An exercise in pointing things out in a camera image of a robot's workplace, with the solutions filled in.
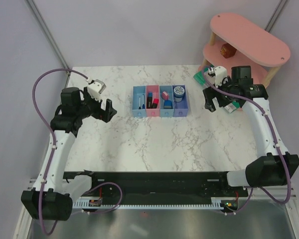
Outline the blue cleaning gel jar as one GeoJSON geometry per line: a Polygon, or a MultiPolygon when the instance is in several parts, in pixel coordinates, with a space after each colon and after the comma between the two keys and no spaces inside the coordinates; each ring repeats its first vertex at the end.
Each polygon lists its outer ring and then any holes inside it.
{"type": "Polygon", "coordinates": [[[175,86],[173,88],[174,101],[179,103],[183,100],[185,95],[185,88],[183,86],[175,86]]]}

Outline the purple blue bin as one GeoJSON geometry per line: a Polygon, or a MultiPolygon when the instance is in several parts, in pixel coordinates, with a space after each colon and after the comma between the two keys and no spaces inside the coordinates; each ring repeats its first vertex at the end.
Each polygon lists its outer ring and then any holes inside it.
{"type": "Polygon", "coordinates": [[[185,95],[184,98],[181,102],[177,103],[174,101],[174,117],[186,117],[189,111],[189,106],[187,102],[187,93],[186,93],[186,87],[185,85],[181,85],[185,88],[185,95]]]}

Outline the light blue end bin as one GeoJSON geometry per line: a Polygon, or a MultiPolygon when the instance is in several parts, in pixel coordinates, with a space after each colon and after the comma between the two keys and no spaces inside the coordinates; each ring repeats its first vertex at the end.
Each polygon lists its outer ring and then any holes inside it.
{"type": "Polygon", "coordinates": [[[134,86],[133,87],[133,97],[132,97],[132,114],[136,118],[145,118],[147,116],[146,110],[138,110],[139,107],[139,97],[141,97],[142,100],[142,95],[145,95],[146,93],[146,87],[145,86],[134,86]]]}

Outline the blue pencil sharpener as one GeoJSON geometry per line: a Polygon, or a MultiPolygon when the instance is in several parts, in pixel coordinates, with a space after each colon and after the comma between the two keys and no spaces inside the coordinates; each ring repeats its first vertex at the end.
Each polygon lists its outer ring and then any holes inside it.
{"type": "Polygon", "coordinates": [[[164,103],[163,103],[163,108],[166,109],[166,110],[172,109],[173,108],[172,101],[165,100],[164,103]]]}

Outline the blue highlighter marker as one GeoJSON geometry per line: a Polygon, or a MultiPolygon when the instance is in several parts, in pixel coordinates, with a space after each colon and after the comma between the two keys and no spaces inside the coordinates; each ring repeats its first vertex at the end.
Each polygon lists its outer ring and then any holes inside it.
{"type": "Polygon", "coordinates": [[[147,109],[152,108],[152,92],[148,92],[147,95],[147,109]]]}

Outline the pink eraser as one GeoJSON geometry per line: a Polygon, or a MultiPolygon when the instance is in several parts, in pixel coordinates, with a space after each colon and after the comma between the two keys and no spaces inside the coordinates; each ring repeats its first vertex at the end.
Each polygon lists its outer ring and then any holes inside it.
{"type": "Polygon", "coordinates": [[[166,91],[163,91],[161,97],[166,101],[169,100],[169,94],[166,91]]]}

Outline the pink bin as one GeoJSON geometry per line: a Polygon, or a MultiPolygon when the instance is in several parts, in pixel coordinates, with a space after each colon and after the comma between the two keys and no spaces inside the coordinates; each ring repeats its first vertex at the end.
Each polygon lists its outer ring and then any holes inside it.
{"type": "Polygon", "coordinates": [[[159,85],[147,85],[146,86],[146,93],[145,93],[145,100],[146,100],[146,114],[147,117],[158,117],[160,115],[160,94],[159,94],[159,85]],[[147,109],[147,95],[148,92],[152,92],[152,100],[155,98],[159,99],[159,105],[156,109],[147,109]]]}

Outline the pink highlighter marker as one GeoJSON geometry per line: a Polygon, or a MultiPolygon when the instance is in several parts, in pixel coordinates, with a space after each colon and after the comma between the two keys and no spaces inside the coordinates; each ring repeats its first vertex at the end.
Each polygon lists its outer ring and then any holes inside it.
{"type": "Polygon", "coordinates": [[[152,103],[152,105],[151,105],[151,108],[152,108],[152,109],[156,109],[156,108],[158,107],[158,105],[159,105],[159,99],[155,98],[155,99],[153,100],[153,103],[152,103]]]}

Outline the black capped pen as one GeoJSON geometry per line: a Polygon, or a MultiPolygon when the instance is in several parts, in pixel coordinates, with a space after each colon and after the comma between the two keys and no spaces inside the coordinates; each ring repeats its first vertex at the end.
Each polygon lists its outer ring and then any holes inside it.
{"type": "Polygon", "coordinates": [[[139,97],[138,103],[139,103],[138,110],[141,110],[142,109],[142,100],[141,100],[141,97],[139,97]]]}

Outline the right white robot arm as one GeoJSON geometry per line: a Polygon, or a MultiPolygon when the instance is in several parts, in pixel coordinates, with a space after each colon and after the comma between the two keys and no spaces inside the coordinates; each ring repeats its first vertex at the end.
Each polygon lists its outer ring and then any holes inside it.
{"type": "Polygon", "coordinates": [[[268,187],[290,185],[291,177],[299,166],[299,157],[290,154],[274,124],[268,94],[262,84],[254,84],[250,66],[232,68],[228,76],[224,67],[204,67],[205,74],[215,82],[206,81],[203,90],[205,108],[216,110],[215,102],[224,108],[233,102],[247,114],[257,148],[257,159],[243,170],[230,171],[227,179],[218,183],[218,190],[230,196],[236,187],[268,187]]]}

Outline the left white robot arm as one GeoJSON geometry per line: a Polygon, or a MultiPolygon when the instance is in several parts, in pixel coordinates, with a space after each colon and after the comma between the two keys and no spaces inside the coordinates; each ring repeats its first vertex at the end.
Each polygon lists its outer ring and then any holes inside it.
{"type": "Polygon", "coordinates": [[[66,221],[73,203],[84,193],[94,196],[99,192],[99,183],[88,175],[75,176],[67,184],[63,184],[63,176],[83,119],[93,117],[109,122],[117,113],[109,99],[105,109],[101,108],[104,89],[101,83],[95,83],[83,90],[77,87],[62,90],[61,104],[48,125],[52,133],[40,174],[32,188],[21,195],[21,201],[33,219],[66,221]]]}

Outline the green spiral notebook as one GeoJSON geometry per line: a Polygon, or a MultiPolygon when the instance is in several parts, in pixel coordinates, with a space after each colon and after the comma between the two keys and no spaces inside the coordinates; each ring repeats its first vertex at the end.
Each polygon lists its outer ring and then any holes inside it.
{"type": "MultiPolygon", "coordinates": [[[[206,79],[211,83],[215,83],[215,77],[211,77],[208,75],[208,68],[204,69],[204,75],[202,75],[201,71],[196,73],[193,76],[194,80],[199,83],[203,89],[208,88],[209,86],[206,84],[206,79]]],[[[227,113],[231,114],[232,112],[236,111],[239,108],[239,104],[237,102],[231,102],[227,106],[224,107],[224,109],[227,111],[227,113]]]]}

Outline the red brown small box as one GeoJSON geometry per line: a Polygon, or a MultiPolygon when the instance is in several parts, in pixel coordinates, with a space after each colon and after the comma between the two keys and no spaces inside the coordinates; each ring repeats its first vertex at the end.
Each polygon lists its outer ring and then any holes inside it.
{"type": "Polygon", "coordinates": [[[233,57],[236,54],[236,52],[237,49],[229,43],[223,44],[220,49],[220,53],[225,59],[233,57]]]}

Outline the pink two tier shelf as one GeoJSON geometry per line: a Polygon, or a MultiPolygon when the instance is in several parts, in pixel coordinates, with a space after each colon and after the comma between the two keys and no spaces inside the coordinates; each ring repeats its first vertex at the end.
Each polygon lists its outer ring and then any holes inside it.
{"type": "Polygon", "coordinates": [[[204,59],[198,71],[205,65],[213,65],[223,66],[231,74],[232,67],[251,66],[254,83],[267,87],[290,59],[291,51],[283,41],[239,14],[219,13],[212,17],[210,28],[210,40],[203,48],[204,59]],[[220,53],[225,43],[237,49],[228,59],[220,53]]]}

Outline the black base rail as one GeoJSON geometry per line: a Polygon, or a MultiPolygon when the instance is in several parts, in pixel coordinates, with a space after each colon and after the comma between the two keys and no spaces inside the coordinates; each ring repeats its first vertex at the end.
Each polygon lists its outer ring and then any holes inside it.
{"type": "Polygon", "coordinates": [[[87,175],[92,185],[98,182],[115,182],[125,195],[150,195],[162,193],[185,196],[247,197],[248,191],[242,187],[228,185],[226,172],[65,172],[63,178],[74,179],[87,175]]]}

